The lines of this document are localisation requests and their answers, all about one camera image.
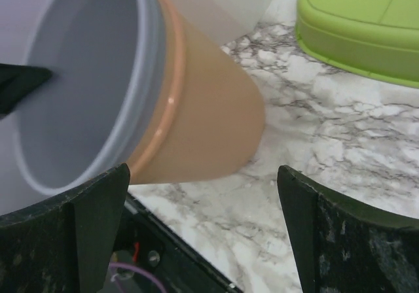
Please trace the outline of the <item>white octagonal bin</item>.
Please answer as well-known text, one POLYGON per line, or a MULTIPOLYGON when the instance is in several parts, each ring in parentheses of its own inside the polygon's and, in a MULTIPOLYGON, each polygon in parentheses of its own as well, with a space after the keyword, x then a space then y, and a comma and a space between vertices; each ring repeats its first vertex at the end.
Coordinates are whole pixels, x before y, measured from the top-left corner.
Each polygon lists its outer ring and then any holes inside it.
POLYGON ((176 9, 218 45, 252 31, 272 0, 170 0, 176 9))

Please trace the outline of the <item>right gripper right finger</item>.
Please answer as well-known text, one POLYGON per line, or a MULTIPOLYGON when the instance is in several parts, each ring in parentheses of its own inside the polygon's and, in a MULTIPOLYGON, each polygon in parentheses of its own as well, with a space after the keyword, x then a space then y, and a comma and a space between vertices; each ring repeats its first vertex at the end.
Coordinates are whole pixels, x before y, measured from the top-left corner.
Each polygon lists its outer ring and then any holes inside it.
POLYGON ((278 193, 303 292, 417 292, 418 219, 282 165, 278 193))

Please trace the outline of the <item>orange capybara bucket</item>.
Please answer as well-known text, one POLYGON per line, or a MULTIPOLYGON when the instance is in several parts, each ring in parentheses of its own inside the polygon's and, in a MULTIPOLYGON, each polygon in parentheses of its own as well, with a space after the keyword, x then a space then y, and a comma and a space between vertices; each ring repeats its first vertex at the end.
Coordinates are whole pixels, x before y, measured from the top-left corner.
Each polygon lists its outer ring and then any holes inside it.
POLYGON ((251 77, 170 0, 162 90, 129 157, 132 184, 206 181, 243 167, 264 130, 263 97, 251 77))

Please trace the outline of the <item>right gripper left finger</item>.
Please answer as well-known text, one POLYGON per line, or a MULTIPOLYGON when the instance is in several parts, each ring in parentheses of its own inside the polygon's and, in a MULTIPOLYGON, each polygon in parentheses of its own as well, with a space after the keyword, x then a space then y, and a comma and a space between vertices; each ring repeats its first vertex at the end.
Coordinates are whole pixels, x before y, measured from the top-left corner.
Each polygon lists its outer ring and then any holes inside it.
POLYGON ((122 164, 1 216, 1 291, 101 290, 129 182, 122 164))

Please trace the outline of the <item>grey round bucket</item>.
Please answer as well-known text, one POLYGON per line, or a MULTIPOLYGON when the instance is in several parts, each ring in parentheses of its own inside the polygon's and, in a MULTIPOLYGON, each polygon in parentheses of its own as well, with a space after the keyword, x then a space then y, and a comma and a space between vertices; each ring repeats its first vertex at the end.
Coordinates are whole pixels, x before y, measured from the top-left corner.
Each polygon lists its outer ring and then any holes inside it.
POLYGON ((165 57, 157 0, 50 0, 26 63, 52 78, 15 112, 28 185, 52 196, 125 162, 151 121, 165 57))

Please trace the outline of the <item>green plastic tray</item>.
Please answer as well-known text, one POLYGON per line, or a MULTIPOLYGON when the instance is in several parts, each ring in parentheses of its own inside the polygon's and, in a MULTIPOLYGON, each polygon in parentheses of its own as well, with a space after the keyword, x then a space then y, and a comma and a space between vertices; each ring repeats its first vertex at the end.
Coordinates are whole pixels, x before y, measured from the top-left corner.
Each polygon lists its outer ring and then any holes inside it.
POLYGON ((295 30, 309 56, 418 87, 418 0, 297 0, 295 30))

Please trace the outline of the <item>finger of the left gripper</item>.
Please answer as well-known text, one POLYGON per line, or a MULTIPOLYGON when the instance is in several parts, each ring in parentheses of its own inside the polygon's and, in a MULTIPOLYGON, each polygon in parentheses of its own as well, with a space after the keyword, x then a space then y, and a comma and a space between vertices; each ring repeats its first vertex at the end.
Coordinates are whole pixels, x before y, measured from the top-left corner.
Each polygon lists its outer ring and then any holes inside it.
POLYGON ((9 115, 21 100, 48 81, 52 75, 53 72, 45 67, 2 63, 0 66, 1 119, 9 115))

